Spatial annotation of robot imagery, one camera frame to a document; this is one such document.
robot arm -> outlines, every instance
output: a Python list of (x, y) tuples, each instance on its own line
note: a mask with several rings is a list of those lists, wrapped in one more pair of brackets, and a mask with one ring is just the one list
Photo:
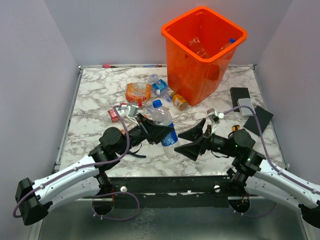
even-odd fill
[(140, 113), (135, 122), (137, 126), (123, 135), (116, 127), (108, 128), (89, 155), (73, 165), (50, 176), (31, 181), (29, 178), (18, 184), (15, 200), (25, 225), (34, 224), (43, 219), (48, 212), (73, 200), (111, 193), (112, 184), (105, 171), (119, 163), (118, 155), (147, 140), (158, 144), (173, 128), (154, 124)]
[(232, 165), (236, 173), (231, 183), (239, 192), (259, 195), (279, 204), (300, 211), (303, 219), (320, 228), (320, 185), (310, 183), (266, 160), (261, 153), (253, 150), (255, 141), (245, 129), (235, 131), (228, 138), (214, 132), (222, 115), (209, 110), (212, 125), (203, 133), (206, 119), (195, 127), (180, 133), (191, 143), (176, 147), (174, 150), (196, 161), (207, 150), (234, 157)]

orange trash bin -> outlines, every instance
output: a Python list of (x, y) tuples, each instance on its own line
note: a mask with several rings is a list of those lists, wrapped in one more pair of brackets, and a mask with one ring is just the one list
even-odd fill
[[(165, 24), (168, 85), (191, 106), (201, 103), (219, 86), (246, 30), (208, 7), (200, 6)], [(199, 56), (192, 46), (197, 39), (206, 51)]]

plastic bottle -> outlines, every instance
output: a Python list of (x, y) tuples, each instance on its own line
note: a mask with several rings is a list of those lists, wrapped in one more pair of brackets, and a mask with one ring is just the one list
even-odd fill
[(148, 81), (152, 86), (152, 91), (155, 95), (163, 97), (167, 102), (172, 101), (172, 97), (168, 94), (168, 85), (162, 79), (159, 79), (157, 74), (151, 74)]
[(172, 101), (173, 104), (180, 110), (183, 111), (185, 110), (189, 104), (187, 102), (187, 100), (181, 96), (180, 94), (176, 93), (176, 92), (172, 92), (171, 93), (171, 97), (172, 97)]
[[(173, 127), (174, 124), (172, 122), (171, 114), (164, 106), (162, 106), (162, 102), (160, 100), (155, 100), (153, 101), (152, 105), (154, 107), (154, 111), (152, 112), (152, 120), (158, 125)], [(175, 156), (175, 147), (180, 145), (176, 131), (173, 130), (171, 133), (169, 133), (161, 141), (161, 144), (168, 159), (173, 158)]]
[(230, 38), (229, 42), (226, 43), (225, 45), (223, 45), (223, 47), (221, 47), (220, 51), (226, 49), (227, 47), (229, 47), (231, 44), (233, 44), (236, 40), (234, 38)]
[(200, 42), (198, 37), (194, 37), (189, 41), (189, 49), (203, 59), (209, 59), (210, 55), (206, 51), (204, 45)]

small gray box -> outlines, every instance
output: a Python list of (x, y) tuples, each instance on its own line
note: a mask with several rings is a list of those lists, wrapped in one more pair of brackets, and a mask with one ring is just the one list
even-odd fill
[[(253, 111), (255, 111), (255, 108), (252, 105), (250, 98), (240, 98), (240, 99), (238, 99), (237, 103), (238, 103), (238, 106), (248, 106), (248, 107), (252, 108)], [(241, 107), (239, 110), (240, 110), (240, 113), (243, 117), (253, 116), (253, 113), (250, 111), (250, 109), (248, 109), (246, 107)]]

marble countertop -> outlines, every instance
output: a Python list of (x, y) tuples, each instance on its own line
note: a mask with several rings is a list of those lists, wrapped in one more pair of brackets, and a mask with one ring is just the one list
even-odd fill
[[(114, 105), (126, 102), (125, 89), (127, 83), (146, 82), (150, 74), (158, 74), (167, 81), (167, 68), (85, 68), (78, 89), (74, 110), (61, 158), (60, 170), (80, 160), (87, 155), (96, 145), (103, 132), (113, 126), (122, 129), (120, 122), (111, 123), (108, 120), (108, 110)], [(163, 105), (169, 109), (175, 130), (181, 133), (190, 129), (202, 118), (206, 117), (207, 110), (215, 108), (224, 112), (232, 108), (230, 95), (231, 87), (246, 87), (249, 90), (254, 106), (264, 107), (261, 93), (250, 66), (229, 67), (218, 89), (207, 99), (194, 107), (179, 111), (172, 102), (163, 100)], [(147, 114), (146, 108), (139, 111)], [(245, 124), (247, 118), (239, 112), (232, 112), (220, 123), (217, 135), (227, 137), (233, 125)], [(254, 149), (265, 154), (261, 140), (251, 133), (256, 141)], [(280, 149), (271, 124), (266, 128), (263, 137), (272, 160), (283, 167)], [(180, 139), (181, 144), (188, 141)], [(109, 177), (167, 177), (167, 176), (208, 176), (225, 175), (231, 167), (233, 158), (216, 158), (209, 151), (199, 156), (197, 161), (192, 161), (178, 154), (175, 158), (168, 159), (162, 149), (161, 143), (149, 145), (144, 141), (139, 154), (147, 158), (134, 158), (126, 156), (114, 168), (107, 171)]]

